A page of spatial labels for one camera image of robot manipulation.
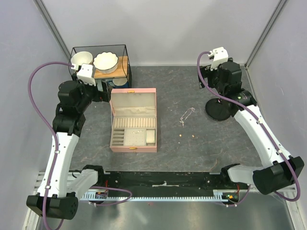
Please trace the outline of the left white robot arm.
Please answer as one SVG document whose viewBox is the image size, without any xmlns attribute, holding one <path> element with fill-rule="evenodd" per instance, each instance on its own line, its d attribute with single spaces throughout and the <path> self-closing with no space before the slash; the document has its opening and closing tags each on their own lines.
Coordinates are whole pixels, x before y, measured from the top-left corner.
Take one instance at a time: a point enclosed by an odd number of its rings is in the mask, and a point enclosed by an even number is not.
<svg viewBox="0 0 307 230">
<path fill-rule="evenodd" d="M 98 165 L 84 166 L 81 174 L 68 183 L 72 155 L 85 123 L 84 112 L 91 102 L 102 98 L 96 85 L 81 80 L 60 84 L 58 98 L 46 172 L 37 193 L 28 196 L 26 205 L 41 217 L 71 220 L 76 215 L 79 200 L 90 187 L 105 185 L 103 167 Z"/>
</svg>

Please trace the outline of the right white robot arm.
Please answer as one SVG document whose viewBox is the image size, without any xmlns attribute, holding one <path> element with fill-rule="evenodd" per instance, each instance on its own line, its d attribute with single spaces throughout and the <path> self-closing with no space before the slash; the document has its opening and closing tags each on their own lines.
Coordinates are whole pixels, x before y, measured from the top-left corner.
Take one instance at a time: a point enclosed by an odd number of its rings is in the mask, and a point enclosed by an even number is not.
<svg viewBox="0 0 307 230">
<path fill-rule="evenodd" d="M 252 94 L 241 87 L 242 71 L 235 62 L 224 62 L 217 69 L 210 66 L 197 67 L 202 88 L 207 88 L 216 97 L 205 105 L 207 115 L 216 121 L 233 117 L 244 129 L 254 145 L 260 167 L 232 164 L 222 169 L 220 184 L 232 188 L 236 183 L 254 185 L 264 195 L 276 193 L 290 185 L 296 186 L 297 201 L 301 195 L 298 177 L 305 164 L 301 157 L 293 157 L 272 133 L 262 117 Z"/>
</svg>

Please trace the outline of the pink jewelry box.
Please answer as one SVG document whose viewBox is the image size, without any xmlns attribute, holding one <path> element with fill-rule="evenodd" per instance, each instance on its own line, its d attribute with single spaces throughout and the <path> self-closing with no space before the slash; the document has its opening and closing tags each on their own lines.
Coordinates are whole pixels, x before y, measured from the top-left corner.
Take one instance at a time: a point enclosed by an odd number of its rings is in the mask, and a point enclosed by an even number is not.
<svg viewBox="0 0 307 230">
<path fill-rule="evenodd" d="M 113 152 L 157 152 L 157 96 L 155 88 L 113 89 L 110 107 Z M 142 134 L 133 134 L 134 130 Z M 155 130 L 155 144 L 146 144 L 146 130 Z"/>
</svg>

